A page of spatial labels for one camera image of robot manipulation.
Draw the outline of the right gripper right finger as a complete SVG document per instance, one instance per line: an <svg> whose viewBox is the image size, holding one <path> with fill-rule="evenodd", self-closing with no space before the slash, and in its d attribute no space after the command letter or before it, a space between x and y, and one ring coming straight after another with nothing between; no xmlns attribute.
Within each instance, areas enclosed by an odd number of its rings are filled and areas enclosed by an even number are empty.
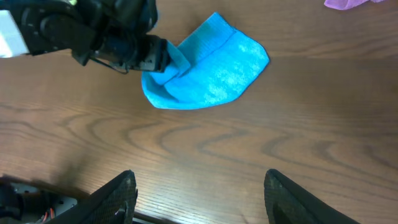
<svg viewBox="0 0 398 224"><path fill-rule="evenodd" d="M266 172L264 201L270 224L358 224L276 169Z"/></svg>

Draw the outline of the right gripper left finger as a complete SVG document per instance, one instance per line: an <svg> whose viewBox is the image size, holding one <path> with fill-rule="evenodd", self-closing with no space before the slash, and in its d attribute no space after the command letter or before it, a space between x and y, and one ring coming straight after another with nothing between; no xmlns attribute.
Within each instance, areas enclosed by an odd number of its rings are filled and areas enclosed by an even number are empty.
<svg viewBox="0 0 398 224"><path fill-rule="evenodd" d="M136 202L135 175L125 170L48 224L133 224Z"/></svg>

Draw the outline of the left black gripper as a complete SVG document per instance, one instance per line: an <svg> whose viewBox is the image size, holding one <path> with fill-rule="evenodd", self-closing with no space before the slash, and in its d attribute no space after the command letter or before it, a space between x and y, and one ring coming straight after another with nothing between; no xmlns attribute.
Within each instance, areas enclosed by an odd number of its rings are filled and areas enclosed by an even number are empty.
<svg viewBox="0 0 398 224"><path fill-rule="evenodd" d="M162 73L170 63L167 41L156 35L109 35L98 49L73 51L72 57L82 66L93 61L122 74L131 70Z"/></svg>

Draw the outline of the blue microfiber cloth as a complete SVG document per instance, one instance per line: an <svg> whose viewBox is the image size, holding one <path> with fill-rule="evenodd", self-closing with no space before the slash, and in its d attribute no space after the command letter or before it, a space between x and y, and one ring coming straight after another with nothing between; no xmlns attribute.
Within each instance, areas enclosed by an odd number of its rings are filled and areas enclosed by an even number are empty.
<svg viewBox="0 0 398 224"><path fill-rule="evenodd" d="M142 90L156 108L197 110L239 98L269 63L265 48L213 13L180 45L167 44L162 73L143 72Z"/></svg>

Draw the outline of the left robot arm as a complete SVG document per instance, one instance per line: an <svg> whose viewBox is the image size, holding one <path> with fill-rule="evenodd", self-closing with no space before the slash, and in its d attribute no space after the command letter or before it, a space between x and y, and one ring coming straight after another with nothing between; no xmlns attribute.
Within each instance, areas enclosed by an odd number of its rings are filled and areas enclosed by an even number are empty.
<svg viewBox="0 0 398 224"><path fill-rule="evenodd" d="M82 66L163 72L167 41L149 33L157 20L152 0L2 0L1 57L69 49Z"/></svg>

